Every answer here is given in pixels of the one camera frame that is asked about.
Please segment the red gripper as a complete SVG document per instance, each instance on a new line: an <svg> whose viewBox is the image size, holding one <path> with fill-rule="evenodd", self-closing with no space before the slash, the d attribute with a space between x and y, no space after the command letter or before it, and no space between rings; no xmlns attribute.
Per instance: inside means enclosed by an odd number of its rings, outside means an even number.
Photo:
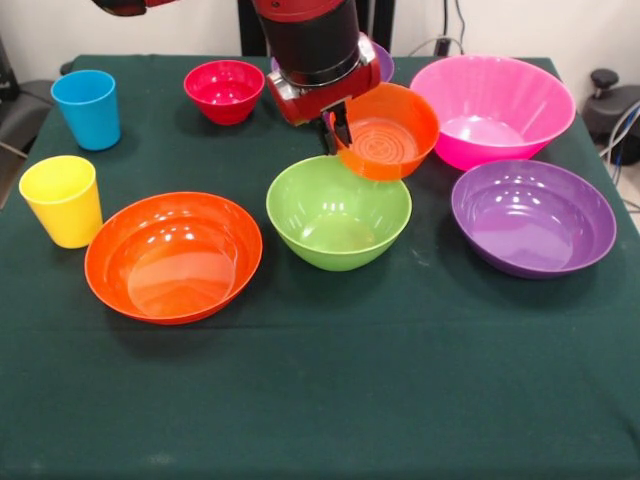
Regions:
<svg viewBox="0 0 640 480"><path fill-rule="evenodd" d="M290 124L298 126L320 117L319 138L326 155L337 154L334 133L345 147L352 143L344 101L367 93L381 81L373 42L364 33L359 34L356 53L356 63L351 71L326 85L297 86L287 80L281 70L272 71L266 76L266 85ZM330 108L334 118L334 133L326 119L321 117Z"/></svg>

